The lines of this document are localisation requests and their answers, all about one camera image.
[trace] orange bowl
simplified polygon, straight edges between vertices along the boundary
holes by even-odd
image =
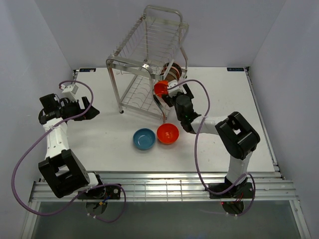
[[[175,125],[171,123],[164,123],[158,128],[157,136],[160,142],[164,144],[171,144],[178,139],[179,131]]]
[[[154,85],[155,94],[161,98],[162,95],[167,95],[168,82],[167,81],[159,81]]]

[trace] metal rack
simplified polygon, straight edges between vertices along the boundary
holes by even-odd
[[[149,16],[152,9],[177,14],[179,21]],[[185,59],[182,77],[187,74],[187,55],[182,43],[188,33],[188,24],[175,9],[148,5],[122,43],[106,60],[120,113],[123,106],[155,117],[165,123],[169,107],[154,93],[154,84],[166,78],[177,52]],[[134,74],[120,97],[113,69]]]

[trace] white tabletop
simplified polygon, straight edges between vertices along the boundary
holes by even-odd
[[[210,116],[227,116],[240,112],[260,135],[261,141],[250,159],[251,172],[273,172],[273,162],[266,144],[262,126],[250,91],[245,72],[227,72],[226,68],[189,68],[188,79],[200,80],[210,94]],[[132,79],[131,74],[115,74],[120,96]],[[179,129],[179,139],[172,145],[156,141],[154,147],[141,151],[133,145],[133,134],[140,128],[156,133],[162,120],[141,115],[124,108],[120,114],[106,68],[96,72],[79,73],[78,81],[87,83],[93,90],[94,102],[101,113],[92,120],[68,123],[69,146],[90,171],[126,172],[195,172],[195,135],[186,133],[171,109],[167,122]],[[207,99],[201,86],[189,83],[194,94],[194,109],[204,114]],[[77,97],[88,96],[88,90],[79,85]],[[227,172],[229,154],[219,136],[201,134],[198,141],[199,167],[202,172]]]

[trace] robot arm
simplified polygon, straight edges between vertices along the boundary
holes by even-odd
[[[177,84],[171,81],[168,88]],[[168,89],[168,94],[162,99],[168,106],[175,108],[177,119],[186,132],[198,133],[203,116],[193,109],[191,100],[194,98],[187,84]],[[233,112],[227,117],[205,117],[199,133],[219,135],[230,154],[228,173],[225,184],[233,184],[242,174],[247,173],[252,152],[256,149],[260,137],[246,119],[239,113]],[[242,178],[236,186],[245,184],[247,177]]]
[[[86,97],[82,97],[84,109],[81,109],[79,101],[75,98],[77,88],[75,84],[65,87],[62,94],[66,97],[59,101],[54,94],[40,98],[43,110],[39,114],[39,121],[45,131],[63,119],[78,115],[87,109],[89,101]],[[90,120],[99,113],[97,109],[91,107],[85,115],[75,120]],[[102,184],[99,175],[87,173],[69,148],[66,133],[66,122],[61,123],[50,132],[46,137],[45,160],[38,164],[39,171],[58,198],[69,195],[76,190],[85,190]],[[104,189],[94,189],[89,193],[99,195],[101,190]]]

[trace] purple cable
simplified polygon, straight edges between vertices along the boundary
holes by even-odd
[[[180,85],[183,85],[183,84],[185,84],[185,83],[187,83],[187,82],[197,82],[198,84],[200,84],[201,87],[204,89],[205,94],[206,94],[206,96],[207,96],[207,100],[208,100],[207,111],[206,111],[206,113],[205,113],[205,115],[204,115],[202,121],[200,122],[199,128],[198,128],[197,133],[196,133],[196,137],[195,137],[194,157],[195,157],[195,166],[196,166],[196,170],[197,170],[198,177],[199,177],[199,179],[200,179],[202,185],[203,185],[204,188],[206,189],[206,191],[208,191],[209,193],[214,194],[214,195],[223,195],[223,194],[227,193],[229,190],[231,190],[233,187],[235,187],[236,184],[239,182],[239,180],[241,180],[243,177],[246,177],[247,175],[249,175],[249,176],[251,177],[251,179],[252,179],[252,181],[253,181],[253,185],[254,185],[253,198],[252,198],[252,200],[251,200],[249,206],[247,207],[247,209],[244,210],[242,213],[237,214],[237,216],[244,215],[245,213],[247,213],[247,211],[248,211],[248,210],[251,208],[251,206],[253,205],[253,202],[254,202],[254,199],[255,199],[255,193],[256,193],[255,180],[254,180],[253,176],[252,176],[250,173],[247,173],[247,174],[244,173],[244,174],[242,174],[229,188],[225,189],[225,190],[222,191],[222,192],[218,192],[218,193],[211,191],[211,190],[206,186],[206,184],[205,184],[205,182],[204,182],[204,180],[203,180],[203,178],[202,178],[202,176],[201,176],[201,173],[200,173],[200,170],[199,170],[199,166],[198,166],[198,159],[197,159],[197,145],[198,145],[199,132],[200,132],[200,130],[201,130],[203,124],[204,124],[205,118],[207,117],[208,112],[209,112],[209,110],[210,110],[210,99],[209,99],[209,95],[208,95],[208,92],[207,92],[206,88],[205,88],[204,85],[203,85],[200,81],[198,81],[198,80],[185,80],[185,81],[183,81],[183,82],[178,83],[177,85],[175,85],[175,86],[173,86],[173,87],[168,88],[168,90],[174,89],[174,88],[176,88],[176,87],[178,87],[178,86],[180,86]]]
[[[91,90],[91,88],[90,88],[87,84],[85,84],[85,83],[83,83],[83,82],[80,82],[80,81],[73,81],[73,80],[72,80],[72,81],[62,81],[62,82],[60,82],[60,84],[59,84],[59,88],[61,88],[61,85],[62,85],[63,83],[67,83],[67,82],[70,82],[70,83],[79,83],[79,84],[85,86],[85,87],[90,91],[90,93],[91,93],[91,98],[92,98],[92,99],[91,99],[91,102],[90,102],[88,108],[87,108],[84,112],[82,112],[82,113],[80,113],[80,114],[78,114],[78,115],[76,115],[76,116],[72,116],[72,117],[66,118],[66,119],[64,119],[64,120],[61,120],[60,122],[56,123],[52,128],[50,128],[46,133],[44,133],[44,134],[22,155],[22,157],[19,159],[18,163],[16,163],[16,165],[15,165],[15,167],[14,167],[14,169],[13,169],[12,177],[11,177],[11,189],[12,189],[13,195],[14,195],[15,199],[17,200],[17,202],[18,202],[23,208],[25,208],[27,211],[29,211],[29,212],[31,212],[31,213],[33,213],[33,214],[39,215],[39,216],[53,216],[53,215],[56,215],[56,214],[62,212],[62,211],[65,210],[68,206],[70,206],[71,203],[74,202],[74,200],[76,200],[80,195],[82,195],[83,193],[86,192],[86,190],[82,191],[81,193],[79,193],[78,195],[76,195],[70,202],[68,202],[64,207],[62,207],[61,209],[59,209],[59,210],[57,210],[57,211],[55,211],[55,212],[52,212],[52,213],[41,213],[41,212],[37,212],[37,211],[33,210],[32,208],[30,208],[30,207],[28,207],[26,204],[24,204],[24,202],[21,200],[21,198],[20,198],[19,195],[17,194],[16,188],[15,188],[15,176],[16,176],[16,172],[17,172],[17,170],[18,170],[20,164],[21,164],[22,161],[24,160],[24,158],[31,152],[31,150],[33,150],[34,147],[35,147],[38,143],[40,143],[40,141],[43,140],[55,127],[59,126],[59,125],[62,124],[63,122],[67,122],[67,121],[69,121],[69,120],[73,120],[73,119],[75,119],[75,118],[78,118],[78,117],[81,117],[81,116],[85,115],[85,114],[87,113],[87,111],[90,109],[90,107],[92,106],[92,103],[93,103],[93,91]],[[112,223],[112,222],[115,222],[117,219],[119,219],[120,216],[123,214],[123,212],[124,212],[124,210],[125,210],[125,206],[126,206],[126,193],[125,193],[125,190],[124,190],[120,185],[117,185],[117,184],[103,184],[103,185],[98,185],[98,186],[95,186],[95,187],[90,188],[90,190],[91,190],[91,189],[95,189],[95,188],[104,187],[104,186],[116,186],[116,187],[119,187],[119,188],[123,191],[123,194],[124,194],[124,206],[123,206],[123,209],[122,209],[121,213],[120,213],[115,219],[110,220],[110,221],[107,221],[107,220],[105,220],[105,219],[103,219],[103,218],[101,218],[101,217],[97,217],[97,216],[95,216],[94,214],[90,214],[90,215],[91,215],[91,216],[95,216],[95,218],[97,218],[97,219],[99,219],[99,220],[101,220],[101,221],[104,221],[104,222],[106,222],[106,223]]]

